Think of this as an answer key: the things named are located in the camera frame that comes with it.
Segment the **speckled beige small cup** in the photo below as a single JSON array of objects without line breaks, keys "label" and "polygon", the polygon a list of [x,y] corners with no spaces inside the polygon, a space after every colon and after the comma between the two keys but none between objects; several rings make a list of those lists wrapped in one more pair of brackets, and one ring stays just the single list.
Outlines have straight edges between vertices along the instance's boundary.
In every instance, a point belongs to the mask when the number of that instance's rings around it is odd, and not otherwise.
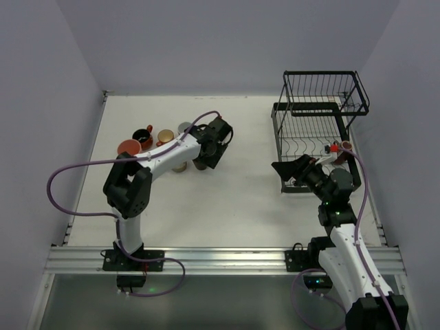
[{"label": "speckled beige small cup", "polygon": [[172,171],[175,173],[182,173],[187,169],[188,163],[182,162],[181,164],[172,168]]}]

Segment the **peach floral mug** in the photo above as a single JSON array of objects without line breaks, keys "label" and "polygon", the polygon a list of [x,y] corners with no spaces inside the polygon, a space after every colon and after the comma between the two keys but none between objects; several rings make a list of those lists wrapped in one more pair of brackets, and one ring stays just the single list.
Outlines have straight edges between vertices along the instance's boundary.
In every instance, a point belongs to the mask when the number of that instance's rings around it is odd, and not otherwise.
[{"label": "peach floral mug", "polygon": [[179,126],[177,127],[178,134],[180,135],[184,133],[190,125],[191,125],[190,122],[182,122],[181,124],[179,124]]}]

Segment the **brown striped mug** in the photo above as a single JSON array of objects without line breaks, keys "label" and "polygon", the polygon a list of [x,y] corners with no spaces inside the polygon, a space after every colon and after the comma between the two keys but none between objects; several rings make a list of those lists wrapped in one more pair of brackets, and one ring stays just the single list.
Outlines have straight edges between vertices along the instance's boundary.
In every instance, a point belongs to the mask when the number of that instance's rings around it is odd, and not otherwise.
[{"label": "brown striped mug", "polygon": [[333,164],[335,165],[342,165],[343,163],[347,162],[348,159],[351,157],[349,153],[347,153],[346,150],[352,151],[353,145],[348,140],[343,140],[341,142],[334,142],[331,146],[331,152],[335,151],[336,159],[333,160]]}]

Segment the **orange glazed mug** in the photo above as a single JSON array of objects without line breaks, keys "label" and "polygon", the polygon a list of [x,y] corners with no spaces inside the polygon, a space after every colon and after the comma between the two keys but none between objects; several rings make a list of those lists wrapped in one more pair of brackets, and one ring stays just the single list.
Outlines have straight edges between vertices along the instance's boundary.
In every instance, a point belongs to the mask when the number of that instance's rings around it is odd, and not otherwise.
[{"label": "orange glazed mug", "polygon": [[163,129],[157,134],[156,146],[162,146],[175,139],[174,132],[170,129]]}]

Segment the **dark red black mug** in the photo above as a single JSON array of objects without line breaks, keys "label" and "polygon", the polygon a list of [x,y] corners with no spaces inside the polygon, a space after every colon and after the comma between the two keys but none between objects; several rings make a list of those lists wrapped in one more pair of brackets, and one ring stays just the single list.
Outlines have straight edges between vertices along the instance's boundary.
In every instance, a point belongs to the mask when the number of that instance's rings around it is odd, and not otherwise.
[{"label": "dark red black mug", "polygon": [[140,143],[143,151],[149,150],[153,145],[152,130],[153,126],[148,125],[145,129],[136,130],[132,135],[132,138]]}]

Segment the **tall pink plastic cup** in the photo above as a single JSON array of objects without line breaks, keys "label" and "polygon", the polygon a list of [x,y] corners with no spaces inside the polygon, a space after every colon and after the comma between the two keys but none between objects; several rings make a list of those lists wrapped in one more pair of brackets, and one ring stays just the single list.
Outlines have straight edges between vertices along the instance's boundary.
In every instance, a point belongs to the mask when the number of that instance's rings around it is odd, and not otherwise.
[{"label": "tall pink plastic cup", "polygon": [[117,147],[117,154],[128,153],[129,155],[137,155],[141,151],[141,144],[134,139],[124,140]]}]

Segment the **black tumbler pink interior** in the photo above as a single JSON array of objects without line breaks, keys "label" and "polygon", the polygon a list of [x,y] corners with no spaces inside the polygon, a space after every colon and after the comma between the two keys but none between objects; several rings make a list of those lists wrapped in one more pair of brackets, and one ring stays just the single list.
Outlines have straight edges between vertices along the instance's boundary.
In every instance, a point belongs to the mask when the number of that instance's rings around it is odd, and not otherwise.
[{"label": "black tumbler pink interior", "polygon": [[207,167],[208,167],[208,166],[206,165],[206,163],[205,163],[202,159],[199,159],[199,158],[194,159],[192,162],[193,162],[195,168],[196,168],[197,170],[199,170],[199,171],[204,171],[204,170],[206,170]]}]

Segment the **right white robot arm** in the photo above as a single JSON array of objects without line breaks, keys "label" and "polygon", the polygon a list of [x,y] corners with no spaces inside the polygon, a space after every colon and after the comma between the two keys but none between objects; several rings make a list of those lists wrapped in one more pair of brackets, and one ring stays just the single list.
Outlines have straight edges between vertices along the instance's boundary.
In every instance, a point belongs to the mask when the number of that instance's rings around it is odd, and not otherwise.
[{"label": "right white robot arm", "polygon": [[307,248],[317,271],[331,279],[344,306],[346,329],[405,329],[409,307],[376,267],[360,234],[350,196],[353,176],[343,168],[326,174],[319,161],[307,154],[290,162],[273,162],[280,178],[306,186],[319,198],[318,219],[326,236]]}]

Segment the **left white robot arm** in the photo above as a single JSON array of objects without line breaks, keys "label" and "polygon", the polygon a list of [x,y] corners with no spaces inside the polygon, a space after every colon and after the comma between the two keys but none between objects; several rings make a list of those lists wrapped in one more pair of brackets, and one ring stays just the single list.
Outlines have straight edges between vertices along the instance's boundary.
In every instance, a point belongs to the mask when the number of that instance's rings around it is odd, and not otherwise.
[{"label": "left white robot arm", "polygon": [[116,221],[116,246],[129,255],[143,247],[140,216],[149,204],[152,183],[184,162],[214,169],[232,141],[233,128],[220,116],[191,124],[174,140],[145,154],[119,154],[103,193]]}]

